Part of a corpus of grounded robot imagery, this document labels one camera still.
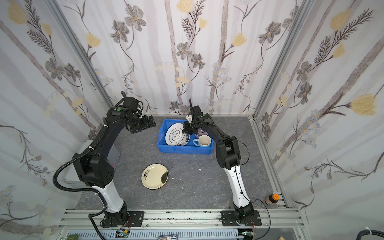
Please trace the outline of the cream ceramic mug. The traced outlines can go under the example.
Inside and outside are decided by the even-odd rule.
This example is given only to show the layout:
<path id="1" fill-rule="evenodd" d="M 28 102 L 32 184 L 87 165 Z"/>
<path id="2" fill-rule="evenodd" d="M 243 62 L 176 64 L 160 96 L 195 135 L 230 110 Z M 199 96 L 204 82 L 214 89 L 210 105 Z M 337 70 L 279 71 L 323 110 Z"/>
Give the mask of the cream ceramic mug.
<path id="1" fill-rule="evenodd" d="M 212 143 L 212 139 L 207 135 L 203 135 L 198 139 L 194 139 L 193 143 L 196 147 L 208 148 Z"/>

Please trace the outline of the blue plastic bin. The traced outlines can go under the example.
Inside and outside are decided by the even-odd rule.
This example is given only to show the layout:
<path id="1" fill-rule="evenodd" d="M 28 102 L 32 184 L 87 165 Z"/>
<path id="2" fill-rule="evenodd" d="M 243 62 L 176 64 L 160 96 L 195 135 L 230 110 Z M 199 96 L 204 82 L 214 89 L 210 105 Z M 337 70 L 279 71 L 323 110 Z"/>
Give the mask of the blue plastic bin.
<path id="1" fill-rule="evenodd" d="M 157 146 L 162 153 L 170 154 L 193 154 L 193 155 L 210 155 L 214 149 L 214 141 L 211 140 L 211 144 L 208 147 L 200 147 L 195 145 L 194 140 L 198 139 L 195 135 L 189 135 L 190 140 L 184 146 L 171 146 L 167 144 L 167 131 L 174 124 L 180 123 L 182 128 L 184 126 L 185 120 L 174 120 L 174 119 L 165 119 L 162 122 L 158 134 L 158 143 Z"/>

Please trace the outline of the white plate black pattern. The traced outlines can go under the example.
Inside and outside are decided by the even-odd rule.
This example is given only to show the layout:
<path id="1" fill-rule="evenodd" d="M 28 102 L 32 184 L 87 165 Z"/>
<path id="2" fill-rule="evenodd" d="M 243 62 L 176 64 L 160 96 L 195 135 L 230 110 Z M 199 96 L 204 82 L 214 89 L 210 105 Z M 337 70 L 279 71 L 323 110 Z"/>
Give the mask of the white plate black pattern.
<path id="1" fill-rule="evenodd" d="M 165 141 L 166 144 L 169 146 L 180 146 L 180 142 L 184 138 L 183 131 L 183 125 L 182 123 L 175 123 L 170 126 L 170 128 L 166 132 Z"/>

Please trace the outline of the lilac ceramic bowl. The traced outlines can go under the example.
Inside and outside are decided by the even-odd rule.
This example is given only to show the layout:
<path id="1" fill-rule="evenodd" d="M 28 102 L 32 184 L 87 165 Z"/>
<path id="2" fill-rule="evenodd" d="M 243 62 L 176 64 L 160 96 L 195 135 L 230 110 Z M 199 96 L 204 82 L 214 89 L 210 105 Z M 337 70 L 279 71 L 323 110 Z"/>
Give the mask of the lilac ceramic bowl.
<path id="1" fill-rule="evenodd" d="M 196 134 L 196 137 L 199 138 L 201 136 L 208 136 L 209 134 L 202 129 L 198 129 L 198 133 Z"/>

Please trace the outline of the green rimmed white plate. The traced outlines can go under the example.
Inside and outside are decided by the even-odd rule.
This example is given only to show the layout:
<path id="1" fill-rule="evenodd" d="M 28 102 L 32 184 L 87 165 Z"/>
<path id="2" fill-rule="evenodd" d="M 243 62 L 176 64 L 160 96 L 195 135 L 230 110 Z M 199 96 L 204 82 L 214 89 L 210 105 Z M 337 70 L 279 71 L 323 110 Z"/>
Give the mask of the green rimmed white plate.
<path id="1" fill-rule="evenodd" d="M 183 140 L 180 142 L 180 146 L 185 146 L 191 139 L 191 136 L 189 134 L 184 134 Z"/>

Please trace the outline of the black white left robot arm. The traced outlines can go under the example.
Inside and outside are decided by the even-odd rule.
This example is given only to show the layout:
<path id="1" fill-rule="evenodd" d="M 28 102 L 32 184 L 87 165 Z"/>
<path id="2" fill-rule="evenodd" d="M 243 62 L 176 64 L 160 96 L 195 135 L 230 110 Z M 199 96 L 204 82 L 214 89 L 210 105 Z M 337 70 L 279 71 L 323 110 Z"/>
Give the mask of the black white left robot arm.
<path id="1" fill-rule="evenodd" d="M 121 227 L 130 219 L 127 204 L 113 183 L 115 169 L 108 156 L 120 132 L 126 128 L 132 134 L 156 126 L 152 116 L 139 116 L 130 108 L 113 107 L 103 118 L 102 129 L 81 154 L 74 154 L 73 163 L 79 179 L 96 191 L 104 207 L 103 228 Z"/>

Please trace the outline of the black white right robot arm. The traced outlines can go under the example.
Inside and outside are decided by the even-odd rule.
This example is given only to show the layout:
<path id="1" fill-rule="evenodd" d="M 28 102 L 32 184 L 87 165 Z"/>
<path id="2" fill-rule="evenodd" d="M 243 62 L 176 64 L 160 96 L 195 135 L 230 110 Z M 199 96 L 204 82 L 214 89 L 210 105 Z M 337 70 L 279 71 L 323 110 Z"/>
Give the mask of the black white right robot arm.
<path id="1" fill-rule="evenodd" d="M 254 207 L 241 175 L 239 141 L 223 132 L 209 114 L 189 113 L 186 119 L 183 132 L 192 135 L 201 129 L 215 142 L 218 164 L 224 169 L 232 190 L 235 220 L 238 225 L 246 225 L 254 215 Z"/>

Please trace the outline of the yellow floral plate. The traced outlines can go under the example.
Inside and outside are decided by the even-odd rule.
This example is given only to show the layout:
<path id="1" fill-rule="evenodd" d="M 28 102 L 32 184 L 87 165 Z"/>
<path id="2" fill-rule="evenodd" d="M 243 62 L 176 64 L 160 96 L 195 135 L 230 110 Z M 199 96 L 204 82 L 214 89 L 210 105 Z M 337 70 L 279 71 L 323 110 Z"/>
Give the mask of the yellow floral plate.
<path id="1" fill-rule="evenodd" d="M 162 188 L 168 179 L 169 171 L 161 164 L 152 164 L 146 167 L 141 176 L 143 186 L 149 190 Z"/>

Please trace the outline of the orange capped brown bottle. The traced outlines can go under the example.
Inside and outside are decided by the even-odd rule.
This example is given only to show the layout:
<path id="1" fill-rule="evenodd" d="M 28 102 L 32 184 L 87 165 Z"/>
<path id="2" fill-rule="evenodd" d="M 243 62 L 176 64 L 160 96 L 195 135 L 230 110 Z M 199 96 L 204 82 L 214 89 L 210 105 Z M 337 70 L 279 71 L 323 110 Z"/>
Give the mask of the orange capped brown bottle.
<path id="1" fill-rule="evenodd" d="M 279 200 L 280 200 L 280 196 L 278 194 L 271 194 L 266 197 L 265 203 L 268 206 L 273 206 L 273 205 L 276 205 Z"/>

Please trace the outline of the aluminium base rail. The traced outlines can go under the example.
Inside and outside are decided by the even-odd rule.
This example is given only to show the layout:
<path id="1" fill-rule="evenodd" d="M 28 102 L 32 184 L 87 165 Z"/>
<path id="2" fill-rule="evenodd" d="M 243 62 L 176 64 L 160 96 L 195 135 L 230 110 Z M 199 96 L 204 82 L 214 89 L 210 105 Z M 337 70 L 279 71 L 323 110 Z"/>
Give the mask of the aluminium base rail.
<path id="1" fill-rule="evenodd" d="M 240 226 L 229 210 L 134 210 L 123 227 L 98 227 L 107 240 L 155 240 L 176 235 L 179 240 L 308 240 L 297 209 L 258 209 Z"/>

